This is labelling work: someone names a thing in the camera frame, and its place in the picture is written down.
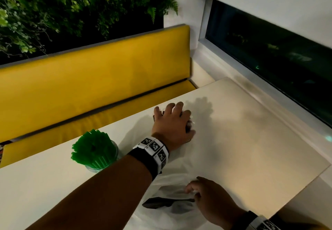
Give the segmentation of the person's left hand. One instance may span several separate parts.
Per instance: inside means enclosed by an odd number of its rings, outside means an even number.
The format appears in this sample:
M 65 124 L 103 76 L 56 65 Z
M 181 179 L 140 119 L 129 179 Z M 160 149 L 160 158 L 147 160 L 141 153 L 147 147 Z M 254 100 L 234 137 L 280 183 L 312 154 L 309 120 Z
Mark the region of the person's left hand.
M 154 125 L 151 135 L 160 140 L 169 152 L 188 143 L 196 134 L 193 129 L 186 132 L 186 127 L 190 127 L 189 123 L 191 123 L 191 111 L 183 111 L 183 106 L 183 102 L 169 103 L 164 112 L 158 106 L 154 108 Z

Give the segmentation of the person's right hand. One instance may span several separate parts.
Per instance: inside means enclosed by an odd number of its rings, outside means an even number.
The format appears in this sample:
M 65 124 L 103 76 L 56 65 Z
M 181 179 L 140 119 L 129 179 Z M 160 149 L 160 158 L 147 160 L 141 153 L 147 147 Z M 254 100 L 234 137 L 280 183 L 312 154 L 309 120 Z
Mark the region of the person's right hand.
M 222 186 L 203 177 L 191 181 L 185 192 L 200 192 L 201 201 L 196 203 L 198 209 L 207 221 L 223 230 L 230 230 L 236 220 L 247 212 L 234 202 Z

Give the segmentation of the small black object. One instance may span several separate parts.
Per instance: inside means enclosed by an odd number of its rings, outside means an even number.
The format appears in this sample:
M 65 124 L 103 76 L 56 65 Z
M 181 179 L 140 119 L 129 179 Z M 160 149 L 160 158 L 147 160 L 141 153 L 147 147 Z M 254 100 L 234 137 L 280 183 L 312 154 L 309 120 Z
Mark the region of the small black object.
M 180 117 L 163 112 L 163 116 L 154 122 L 152 136 L 165 144 L 185 144 L 185 133 L 192 128 L 190 111 L 182 111 Z

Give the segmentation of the translucent white plastic bag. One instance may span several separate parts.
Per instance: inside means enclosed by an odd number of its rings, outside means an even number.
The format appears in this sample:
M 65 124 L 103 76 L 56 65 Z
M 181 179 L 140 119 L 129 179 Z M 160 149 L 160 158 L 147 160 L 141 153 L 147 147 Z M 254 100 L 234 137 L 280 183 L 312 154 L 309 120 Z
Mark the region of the translucent white plastic bag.
M 171 153 L 162 174 L 152 182 L 139 206 L 131 216 L 124 230 L 198 230 L 206 223 L 194 203 L 194 193 L 185 193 L 185 186 L 195 180 L 194 174 L 201 160 L 191 159 L 196 146 L 203 146 L 200 129 L 210 129 L 210 115 L 196 113 L 193 115 L 194 129 L 198 134 L 194 141 L 185 144 Z M 159 208 L 146 208 L 143 203 L 149 199 L 171 199 L 172 205 Z

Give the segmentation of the person's right forearm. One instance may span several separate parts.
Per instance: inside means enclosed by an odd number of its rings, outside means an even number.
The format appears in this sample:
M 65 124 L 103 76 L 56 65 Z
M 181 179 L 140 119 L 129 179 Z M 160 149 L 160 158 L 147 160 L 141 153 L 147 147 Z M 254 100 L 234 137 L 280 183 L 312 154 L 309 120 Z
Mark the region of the person's right forearm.
M 284 222 L 279 221 L 273 222 L 280 230 L 330 230 L 321 225 L 311 224 L 311 223 L 294 223 L 294 222 Z

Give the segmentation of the person's left forearm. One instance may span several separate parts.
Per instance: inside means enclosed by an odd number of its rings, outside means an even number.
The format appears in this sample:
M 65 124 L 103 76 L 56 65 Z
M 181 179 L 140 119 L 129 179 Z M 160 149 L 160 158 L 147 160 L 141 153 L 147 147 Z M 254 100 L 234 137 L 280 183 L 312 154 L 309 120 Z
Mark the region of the person's left forearm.
M 126 155 L 84 182 L 26 230 L 123 230 L 158 165 Z

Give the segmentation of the black marker wrist band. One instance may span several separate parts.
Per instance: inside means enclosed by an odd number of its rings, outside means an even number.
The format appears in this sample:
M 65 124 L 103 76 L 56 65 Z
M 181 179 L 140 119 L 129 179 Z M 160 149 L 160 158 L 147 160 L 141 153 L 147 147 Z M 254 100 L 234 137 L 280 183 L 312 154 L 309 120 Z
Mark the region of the black marker wrist band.
M 256 215 L 252 211 L 245 212 L 236 220 L 230 230 L 281 230 L 264 216 Z
M 144 138 L 127 155 L 141 162 L 149 170 L 152 180 L 162 173 L 169 160 L 167 146 L 152 136 Z

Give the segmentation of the black plastic utensil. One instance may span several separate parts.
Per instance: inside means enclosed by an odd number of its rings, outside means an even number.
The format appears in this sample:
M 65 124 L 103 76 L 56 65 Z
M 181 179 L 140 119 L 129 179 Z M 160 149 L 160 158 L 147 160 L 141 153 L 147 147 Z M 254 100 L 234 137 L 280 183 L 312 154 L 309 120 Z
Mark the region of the black plastic utensil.
M 194 199 L 167 199 L 161 197 L 150 198 L 142 206 L 149 209 L 159 209 L 162 207 L 171 207 L 175 202 L 195 202 Z

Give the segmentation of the clear plastic cup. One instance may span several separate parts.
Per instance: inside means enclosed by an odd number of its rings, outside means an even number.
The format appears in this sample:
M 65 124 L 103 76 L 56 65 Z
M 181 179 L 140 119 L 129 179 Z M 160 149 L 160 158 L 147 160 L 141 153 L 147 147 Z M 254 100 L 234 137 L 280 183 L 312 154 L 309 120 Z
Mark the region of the clear plastic cup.
M 107 143 L 106 151 L 98 157 L 95 157 L 91 164 L 84 166 L 92 173 L 99 173 L 121 158 L 118 145 L 110 140 Z

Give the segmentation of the yellow bench seat cushion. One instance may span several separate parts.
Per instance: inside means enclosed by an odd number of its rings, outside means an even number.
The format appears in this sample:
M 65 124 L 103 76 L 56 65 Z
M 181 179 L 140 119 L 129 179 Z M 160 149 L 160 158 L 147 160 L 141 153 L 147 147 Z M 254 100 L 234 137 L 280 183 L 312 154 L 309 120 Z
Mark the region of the yellow bench seat cushion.
M 196 87 L 191 81 L 185 80 L 159 90 L 153 90 L 93 110 L 88 114 L 80 115 L 49 128 L 31 133 L 18 141 L 3 147 L 0 146 L 0 148 L 2 148 L 0 168 L 77 138 L 85 132 L 93 129 L 97 130 L 195 89 Z

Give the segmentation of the yellow bench backrest cushion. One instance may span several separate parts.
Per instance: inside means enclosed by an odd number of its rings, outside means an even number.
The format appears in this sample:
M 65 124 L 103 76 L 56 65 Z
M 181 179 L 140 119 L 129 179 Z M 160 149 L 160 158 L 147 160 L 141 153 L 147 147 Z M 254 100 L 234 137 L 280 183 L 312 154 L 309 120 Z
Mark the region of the yellow bench backrest cushion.
M 185 24 L 0 66 L 0 142 L 189 76 Z

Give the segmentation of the bundle of green straws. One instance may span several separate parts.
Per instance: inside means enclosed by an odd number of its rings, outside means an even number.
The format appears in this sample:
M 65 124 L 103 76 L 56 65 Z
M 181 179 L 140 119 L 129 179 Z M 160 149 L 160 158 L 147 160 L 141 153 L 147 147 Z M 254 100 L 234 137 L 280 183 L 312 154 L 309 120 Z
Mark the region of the bundle of green straws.
M 107 133 L 91 130 L 83 134 L 73 145 L 71 159 L 78 164 L 91 164 L 95 157 L 101 156 L 106 151 L 110 141 Z

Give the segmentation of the dark window with white frame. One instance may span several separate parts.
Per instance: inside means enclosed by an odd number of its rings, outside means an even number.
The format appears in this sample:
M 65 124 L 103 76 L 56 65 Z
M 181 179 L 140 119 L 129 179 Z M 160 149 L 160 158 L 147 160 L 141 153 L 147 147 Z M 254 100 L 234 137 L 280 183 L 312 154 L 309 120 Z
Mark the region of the dark window with white frame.
M 332 128 L 332 49 L 212 0 L 205 38 Z

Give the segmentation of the green plant wall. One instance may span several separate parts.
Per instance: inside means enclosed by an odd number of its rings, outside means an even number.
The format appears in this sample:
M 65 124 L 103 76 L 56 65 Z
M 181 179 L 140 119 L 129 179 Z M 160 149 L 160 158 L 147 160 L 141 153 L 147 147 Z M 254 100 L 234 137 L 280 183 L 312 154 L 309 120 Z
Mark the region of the green plant wall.
M 0 0 L 0 65 L 163 28 L 176 0 Z

